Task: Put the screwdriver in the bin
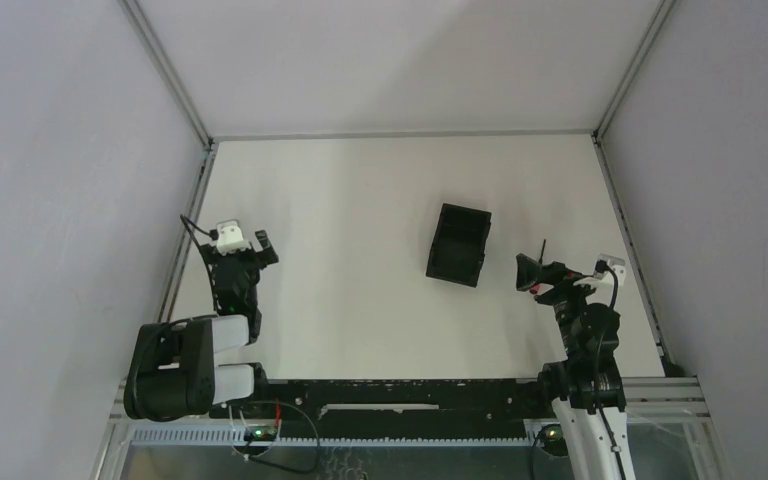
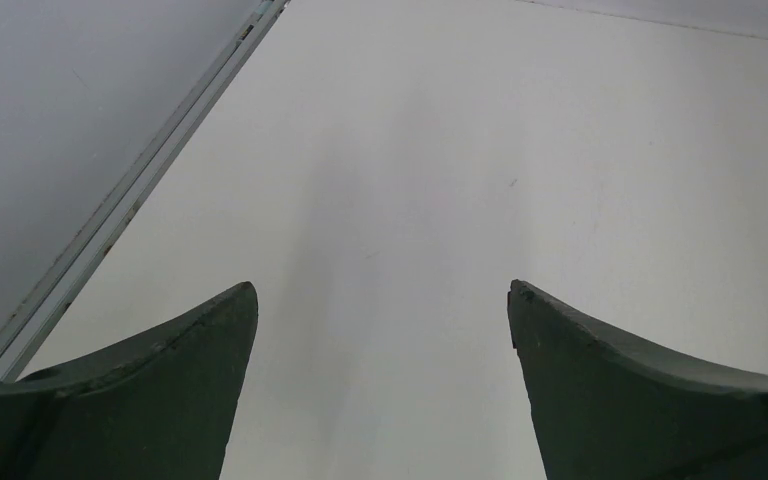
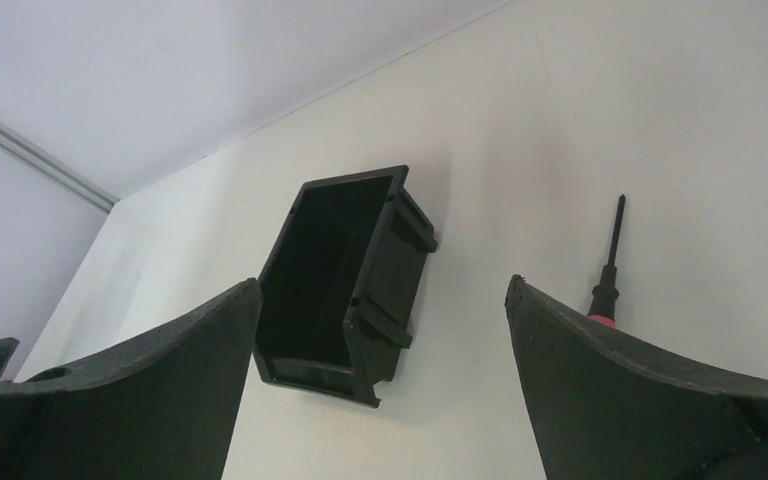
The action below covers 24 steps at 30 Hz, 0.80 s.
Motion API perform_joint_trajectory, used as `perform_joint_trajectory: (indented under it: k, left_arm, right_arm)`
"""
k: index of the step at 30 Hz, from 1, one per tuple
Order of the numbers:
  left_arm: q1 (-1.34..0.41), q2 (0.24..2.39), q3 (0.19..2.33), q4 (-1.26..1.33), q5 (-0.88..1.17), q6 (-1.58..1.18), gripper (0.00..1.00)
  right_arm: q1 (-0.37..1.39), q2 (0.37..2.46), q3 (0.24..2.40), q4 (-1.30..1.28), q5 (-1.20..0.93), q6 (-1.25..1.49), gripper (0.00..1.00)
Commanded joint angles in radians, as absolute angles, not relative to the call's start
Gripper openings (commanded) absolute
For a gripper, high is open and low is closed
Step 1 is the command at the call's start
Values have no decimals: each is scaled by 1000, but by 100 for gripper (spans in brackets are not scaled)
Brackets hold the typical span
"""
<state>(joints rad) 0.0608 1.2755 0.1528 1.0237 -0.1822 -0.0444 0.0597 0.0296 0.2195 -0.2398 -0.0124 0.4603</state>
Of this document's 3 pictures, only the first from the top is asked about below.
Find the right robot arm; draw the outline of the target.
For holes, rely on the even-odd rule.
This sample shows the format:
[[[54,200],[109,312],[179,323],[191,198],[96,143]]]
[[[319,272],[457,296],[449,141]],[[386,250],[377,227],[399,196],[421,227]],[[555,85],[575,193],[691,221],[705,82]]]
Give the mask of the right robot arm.
[[[542,428],[537,446],[565,455],[577,479],[633,479],[627,399],[615,352],[624,260],[600,255],[591,273],[562,262],[516,257],[516,288],[551,307],[565,357],[538,375],[538,402],[557,423]]]

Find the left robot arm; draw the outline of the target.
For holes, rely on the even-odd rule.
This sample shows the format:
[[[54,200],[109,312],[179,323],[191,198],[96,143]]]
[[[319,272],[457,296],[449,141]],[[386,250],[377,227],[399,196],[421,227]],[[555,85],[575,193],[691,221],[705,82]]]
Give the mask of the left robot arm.
[[[206,414],[233,399],[250,417],[271,407],[271,388],[254,379],[249,366],[235,367],[229,395],[222,393],[216,353],[255,343],[262,324],[257,287],[261,272],[279,262],[268,234],[255,233],[255,249],[241,235],[215,234],[197,246],[206,267],[212,311],[140,328],[126,378],[123,404],[131,419],[171,422]]]

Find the red handled black screwdriver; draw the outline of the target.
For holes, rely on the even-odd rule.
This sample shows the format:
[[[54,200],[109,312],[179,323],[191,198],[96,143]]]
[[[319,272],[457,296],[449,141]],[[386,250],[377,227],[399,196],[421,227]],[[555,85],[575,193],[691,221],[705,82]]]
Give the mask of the red handled black screwdriver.
[[[540,265],[543,265],[543,260],[544,260],[544,255],[545,255],[545,249],[546,249],[546,243],[547,243],[547,240],[546,240],[546,239],[543,239],[543,241],[542,241],[542,244],[541,244],[541,249],[540,249],[540,255],[539,255],[539,257],[538,257],[538,260],[537,260],[537,262],[538,262]],[[535,283],[535,284],[534,284],[534,285],[533,285],[533,286],[530,288],[529,292],[530,292],[532,295],[537,295],[537,294],[540,292],[540,289],[541,289],[541,284],[540,284],[540,283]]]

